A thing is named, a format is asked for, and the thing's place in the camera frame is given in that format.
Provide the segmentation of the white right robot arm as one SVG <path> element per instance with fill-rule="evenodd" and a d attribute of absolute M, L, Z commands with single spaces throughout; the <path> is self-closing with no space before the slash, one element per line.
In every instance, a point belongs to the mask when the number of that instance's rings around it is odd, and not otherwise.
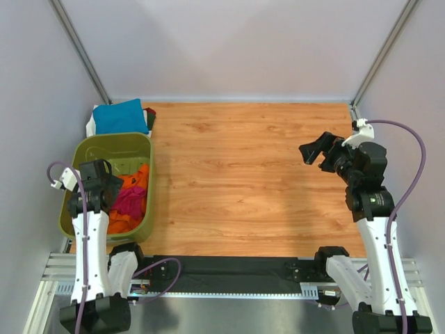
<path fill-rule="evenodd" d="M 350 144 L 330 132 L 299 147 L 305 164 L 318 155 L 319 168 L 336 173 L 346 183 L 346 204 L 366 249 L 370 281 L 360 276 L 346 250 L 319 248 L 313 272 L 320 280 L 331 278 L 354 310 L 355 333 L 431 333 L 432 321 L 420 315 L 405 278 L 398 250 L 397 223 L 392 195 L 383 186 L 387 151 L 365 141 Z"/>

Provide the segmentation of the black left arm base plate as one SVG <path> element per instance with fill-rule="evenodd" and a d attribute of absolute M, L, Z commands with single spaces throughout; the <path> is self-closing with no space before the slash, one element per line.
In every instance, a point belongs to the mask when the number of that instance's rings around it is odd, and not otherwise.
<path fill-rule="evenodd" d="M 171 267 L 173 269 L 181 267 L 177 263 L 178 259 L 174 257 L 147 257 L 136 269 L 132 278 L 139 280 L 168 280 L 171 276 Z"/>

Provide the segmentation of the olive green plastic basket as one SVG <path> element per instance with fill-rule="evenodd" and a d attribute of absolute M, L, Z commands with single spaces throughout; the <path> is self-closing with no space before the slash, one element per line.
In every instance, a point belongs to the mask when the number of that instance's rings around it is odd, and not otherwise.
<path fill-rule="evenodd" d="M 111 164 L 115 176 L 133 175 L 144 165 L 149 166 L 145 216 L 133 230 L 110 233 L 107 242 L 144 242 L 152 233 L 154 225 L 154 196 L 156 190 L 156 164 L 151 138 L 141 133 L 101 134 L 84 139 L 77 146 L 72 165 L 104 159 Z"/>

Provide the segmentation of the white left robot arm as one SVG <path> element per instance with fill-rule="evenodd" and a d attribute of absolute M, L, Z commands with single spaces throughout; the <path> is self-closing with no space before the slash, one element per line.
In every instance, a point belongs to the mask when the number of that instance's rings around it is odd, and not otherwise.
<path fill-rule="evenodd" d="M 109 212 L 123 181 L 103 159 L 65 167 L 53 183 L 70 191 L 67 209 L 76 242 L 76 271 L 70 305 L 59 321 L 69 333 L 122 333 L 131 325 L 127 299 L 131 279 L 141 278 L 146 261 L 135 242 L 106 254 Z"/>

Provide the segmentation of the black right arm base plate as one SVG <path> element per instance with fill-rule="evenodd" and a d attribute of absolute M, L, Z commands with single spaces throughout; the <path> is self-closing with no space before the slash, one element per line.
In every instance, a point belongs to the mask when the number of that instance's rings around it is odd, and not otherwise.
<path fill-rule="evenodd" d="M 331 283 L 325 267 L 318 260 L 292 259 L 284 263 L 289 279 L 298 283 Z"/>

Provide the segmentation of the magenta pink t shirt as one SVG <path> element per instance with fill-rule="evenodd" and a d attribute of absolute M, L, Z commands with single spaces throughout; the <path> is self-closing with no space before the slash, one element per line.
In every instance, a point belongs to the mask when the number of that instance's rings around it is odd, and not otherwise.
<path fill-rule="evenodd" d="M 118 214 L 128 215 L 133 220 L 143 217 L 143 201 L 146 199 L 147 191 L 140 186 L 133 186 L 120 191 L 112 210 Z"/>

